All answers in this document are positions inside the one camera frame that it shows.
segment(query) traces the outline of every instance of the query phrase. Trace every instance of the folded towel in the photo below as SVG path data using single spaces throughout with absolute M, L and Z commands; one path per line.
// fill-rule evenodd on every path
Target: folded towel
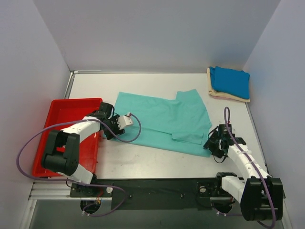
M 242 99 L 249 99 L 249 77 L 244 71 L 210 67 L 212 88 Z
M 209 93 L 209 95 L 219 97 L 219 98 L 224 98 L 224 99 L 233 99 L 233 100 L 237 100 L 237 101 L 241 101 L 241 102 L 245 102 L 245 103 L 250 102 L 250 99 L 242 99 L 242 98 L 239 98 L 237 96 L 234 96 L 234 95 L 231 95 L 231 94 L 228 94 L 228 93 L 224 93 L 224 92 L 219 92 L 219 91 L 213 89 L 212 84 L 211 84 L 210 68 L 206 69 L 206 74 L 207 74 L 207 78 L 208 78 L 208 93 Z
M 197 90 L 178 92 L 175 100 L 119 93 L 115 103 L 118 114 L 132 112 L 141 121 L 142 132 L 131 144 L 172 150 L 198 156 L 210 156 L 203 144 L 211 122 Z M 128 140 L 137 135 L 139 125 L 125 129 L 120 136 Z

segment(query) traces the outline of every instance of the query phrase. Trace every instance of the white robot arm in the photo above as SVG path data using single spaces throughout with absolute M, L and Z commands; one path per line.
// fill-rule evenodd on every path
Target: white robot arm
M 112 109 L 112 105 L 101 103 L 99 110 L 85 116 L 83 122 L 61 130 L 50 131 L 41 161 L 42 167 L 76 182 L 90 184 L 93 173 L 79 163 L 80 143 L 100 130 L 104 130 L 107 139 L 110 140 L 113 138 L 113 134 L 124 134 L 124 128 L 133 125 L 130 113 L 124 116 L 114 115 Z M 99 121 L 104 122 L 110 130 L 101 125 Z M 57 151 L 58 147 L 64 147 L 64 153 Z

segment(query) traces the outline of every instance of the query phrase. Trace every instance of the beige towel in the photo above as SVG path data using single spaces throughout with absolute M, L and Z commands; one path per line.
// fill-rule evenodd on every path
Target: beige towel
M 242 99 L 242 98 L 239 98 L 237 96 L 234 96 L 234 95 L 231 95 L 231 94 L 228 94 L 228 93 L 225 93 L 225 92 L 219 92 L 219 91 L 214 90 L 212 88 L 212 85 L 211 85 L 210 68 L 206 69 L 206 74 L 208 76 L 209 95 L 216 96 L 216 97 L 227 98 L 227 99 L 234 99 L 234 100 L 238 100 L 238 101 L 245 102 L 245 103 L 250 102 L 250 99 Z

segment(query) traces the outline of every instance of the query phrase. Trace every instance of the screw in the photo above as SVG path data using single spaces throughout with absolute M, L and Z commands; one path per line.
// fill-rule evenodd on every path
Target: screw
M 107 192 L 107 193 L 112 193 L 112 191 L 113 191 L 113 188 L 112 188 L 112 187 L 107 187 L 107 188 L 106 188 L 106 192 Z
M 206 191 L 206 189 L 205 189 L 204 186 L 200 186 L 200 187 L 199 187 L 199 191 L 200 191 L 201 193 L 204 193 L 204 192 Z

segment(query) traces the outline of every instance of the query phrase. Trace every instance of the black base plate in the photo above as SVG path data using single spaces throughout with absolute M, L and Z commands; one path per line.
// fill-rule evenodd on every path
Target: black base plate
M 95 184 L 113 185 L 123 188 L 127 192 L 127 199 L 120 210 L 146 209 L 211 209 L 211 197 L 230 197 L 221 190 L 218 178 L 180 178 L 180 179 L 96 179 Z M 96 197 L 101 188 L 84 187 L 72 184 L 70 197 Z M 107 193 L 103 188 L 101 197 L 112 197 L 112 208 L 116 207 L 124 198 L 124 193 L 113 189 Z

